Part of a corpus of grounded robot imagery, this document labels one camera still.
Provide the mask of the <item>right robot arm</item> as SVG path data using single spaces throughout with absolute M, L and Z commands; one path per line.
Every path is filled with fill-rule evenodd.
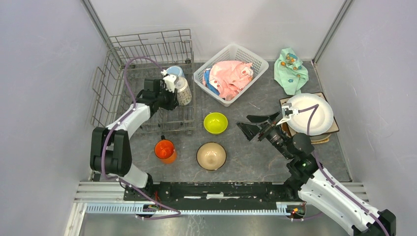
M 313 155 L 314 146 L 304 133 L 289 136 L 278 120 L 280 112 L 266 116 L 248 115 L 236 125 L 251 141 L 269 141 L 286 159 L 291 176 L 284 182 L 284 195 L 291 201 L 313 205 L 335 221 L 350 236 L 394 236 L 396 216 L 378 210 L 341 184 Z

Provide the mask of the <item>orange mug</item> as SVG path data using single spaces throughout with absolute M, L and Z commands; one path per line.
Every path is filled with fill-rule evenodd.
M 172 164 L 177 158 L 174 143 L 161 135 L 160 141 L 154 146 L 154 154 L 164 164 Z

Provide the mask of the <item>light blue cup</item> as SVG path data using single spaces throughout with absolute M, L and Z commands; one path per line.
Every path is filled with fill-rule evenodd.
M 170 75 L 176 75 L 178 77 L 185 78 L 184 71 L 180 66 L 170 66 L 166 69 L 166 72 Z

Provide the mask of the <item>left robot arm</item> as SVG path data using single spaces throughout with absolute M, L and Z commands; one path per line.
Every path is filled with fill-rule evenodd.
M 142 200 L 154 196 L 150 175 L 132 162 L 130 138 L 158 109 L 174 110 L 178 106 L 176 83 L 179 77 L 167 75 L 162 79 L 145 79 L 144 88 L 133 97 L 127 111 L 106 127 L 92 132 L 90 168 L 104 177 L 121 178 Z

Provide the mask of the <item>white deep plate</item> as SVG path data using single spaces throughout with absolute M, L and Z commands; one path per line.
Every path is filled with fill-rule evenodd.
M 326 133 L 333 124 L 333 110 L 328 102 L 315 94 L 300 93 L 284 103 L 299 109 L 287 124 L 298 133 L 317 136 Z

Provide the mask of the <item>white floral mug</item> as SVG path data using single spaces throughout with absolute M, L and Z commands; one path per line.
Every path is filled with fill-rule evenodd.
M 177 90 L 177 101 L 179 105 L 188 105 L 192 100 L 192 93 L 188 81 L 184 77 L 178 77 L 178 81 L 175 83 L 175 88 Z

